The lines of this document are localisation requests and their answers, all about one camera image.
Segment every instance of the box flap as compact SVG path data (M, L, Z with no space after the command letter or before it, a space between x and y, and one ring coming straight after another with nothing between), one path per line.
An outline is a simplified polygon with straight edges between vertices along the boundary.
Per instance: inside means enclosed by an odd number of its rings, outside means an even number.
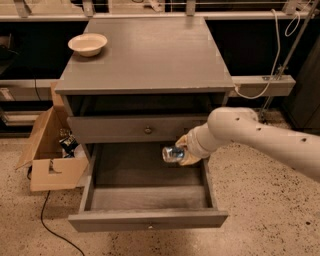
M61 146L59 145L61 128L62 125L53 108L40 114L33 125L16 169L31 166L34 159L61 157Z
M51 83L51 97L53 102L53 108L57 113L57 116L60 120L60 123L64 128L70 129L70 126L67 122L68 113L66 111L66 108L64 106L64 102L62 100L62 97L60 94L56 94L55 88L57 86L58 82Z
M34 160L30 190L73 189L87 165L86 157Z

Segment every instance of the white bowl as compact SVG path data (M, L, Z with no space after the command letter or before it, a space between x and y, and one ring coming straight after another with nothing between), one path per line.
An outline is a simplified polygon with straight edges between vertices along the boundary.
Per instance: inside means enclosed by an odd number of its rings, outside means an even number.
M107 42L107 38L103 35L86 33L72 38L68 42L68 46L81 56L92 57L99 54Z

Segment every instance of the terrazzo floor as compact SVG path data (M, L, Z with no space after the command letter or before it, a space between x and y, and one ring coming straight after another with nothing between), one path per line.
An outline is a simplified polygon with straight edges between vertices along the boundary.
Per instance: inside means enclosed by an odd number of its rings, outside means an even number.
M285 126L279 112L266 115ZM40 222L46 192L31 193L27 170L15 170L26 139L0 139L0 255L80 255ZM240 144L210 158L219 229L77 233L82 189L51 192L44 222L85 255L320 255L320 184Z

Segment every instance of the black cable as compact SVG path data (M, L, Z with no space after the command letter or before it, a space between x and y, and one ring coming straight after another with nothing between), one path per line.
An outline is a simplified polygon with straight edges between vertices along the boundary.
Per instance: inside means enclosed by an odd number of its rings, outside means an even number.
M42 207L42 211L41 211L41 223L42 225L45 227L46 230L48 230L51 234L53 234L54 236L66 241L67 243L69 243L70 245L72 245L74 248L76 248L83 256L85 256L85 254L83 253L83 251L78 247L76 246L75 244L73 244L72 242L70 242L68 239L58 235L57 233L53 232L52 230L50 230L43 222L43 212L44 212L44 209L46 207L46 204L47 204L47 201L49 199L49 196L50 196L50 190L48 191L48 194L47 194L47 197L46 197L46 200L44 201L44 204L43 204L43 207Z

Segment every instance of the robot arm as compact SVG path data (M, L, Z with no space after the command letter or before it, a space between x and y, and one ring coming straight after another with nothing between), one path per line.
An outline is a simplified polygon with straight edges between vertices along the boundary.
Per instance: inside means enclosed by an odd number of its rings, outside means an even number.
M166 162L189 165L232 142L248 145L320 182L320 137L264 125L249 108L221 107L207 123L163 149Z

